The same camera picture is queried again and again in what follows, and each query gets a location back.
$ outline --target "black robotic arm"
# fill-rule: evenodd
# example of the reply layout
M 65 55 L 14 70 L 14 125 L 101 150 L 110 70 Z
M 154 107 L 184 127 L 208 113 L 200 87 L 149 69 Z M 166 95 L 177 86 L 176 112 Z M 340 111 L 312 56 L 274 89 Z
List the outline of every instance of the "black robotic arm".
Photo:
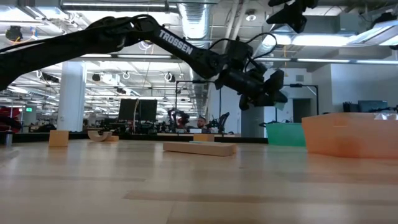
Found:
M 85 54 L 107 54 L 140 41 L 149 40 L 176 57 L 187 62 L 203 78 L 220 74 L 217 89 L 226 85 L 242 94 L 241 109 L 254 106 L 269 106 L 274 102 L 286 102 L 279 94 L 284 73 L 278 71 L 264 81 L 266 71 L 254 61 L 256 69 L 244 72 L 246 60 L 252 56 L 252 48 L 237 40 L 229 40 L 227 53 L 217 54 L 189 44 L 164 27 L 150 15 L 135 17 L 105 17 L 92 23 L 87 29 L 51 39 L 25 42 L 0 50 L 0 90 L 5 90 L 19 76 L 50 65 L 71 60 Z

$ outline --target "person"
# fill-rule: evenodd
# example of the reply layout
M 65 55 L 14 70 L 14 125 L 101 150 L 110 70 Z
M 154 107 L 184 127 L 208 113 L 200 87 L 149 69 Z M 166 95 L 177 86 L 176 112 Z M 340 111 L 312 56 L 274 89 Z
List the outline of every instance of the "person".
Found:
M 204 118 L 204 117 L 202 117 L 202 116 L 199 116 L 198 121 L 197 121 L 197 125 L 198 125 L 198 128 L 200 128 L 200 129 L 203 129 L 203 128 L 206 128 L 206 129 L 207 129 L 207 127 L 205 127 L 205 125 L 206 125 L 206 118 Z

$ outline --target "black frame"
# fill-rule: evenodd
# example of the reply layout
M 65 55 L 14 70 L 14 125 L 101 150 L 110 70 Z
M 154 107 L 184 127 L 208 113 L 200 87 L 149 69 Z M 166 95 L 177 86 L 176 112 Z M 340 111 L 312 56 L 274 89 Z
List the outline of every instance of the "black frame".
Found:
M 175 109 L 177 109 L 177 95 L 178 95 L 178 84 L 179 83 L 192 83 L 192 84 L 206 84 L 206 83 L 214 83 L 214 81 L 208 80 L 192 80 L 192 81 L 175 81 Z M 218 107 L 218 117 L 221 117 L 221 88 L 220 91 L 220 105 Z
M 315 87 L 315 93 L 317 94 L 317 115 L 319 115 L 319 87 L 318 85 L 302 85 L 302 84 L 284 84 L 291 88 L 303 88 L 303 87 Z M 275 107 L 275 121 L 278 121 L 278 109 Z

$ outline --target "orange plastic bin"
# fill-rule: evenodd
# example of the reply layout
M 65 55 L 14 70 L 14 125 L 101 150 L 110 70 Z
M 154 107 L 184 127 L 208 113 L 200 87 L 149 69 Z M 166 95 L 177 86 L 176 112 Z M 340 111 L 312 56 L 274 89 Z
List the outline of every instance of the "orange plastic bin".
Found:
M 398 121 L 374 118 L 372 113 L 335 113 L 303 118 L 308 153 L 398 159 Z

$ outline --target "green bin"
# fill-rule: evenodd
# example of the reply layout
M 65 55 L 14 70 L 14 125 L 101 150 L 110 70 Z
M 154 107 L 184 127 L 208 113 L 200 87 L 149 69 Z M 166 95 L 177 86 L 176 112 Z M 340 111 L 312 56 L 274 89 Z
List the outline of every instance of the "green bin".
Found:
M 299 123 L 267 124 L 268 144 L 274 146 L 305 146 L 304 130 Z

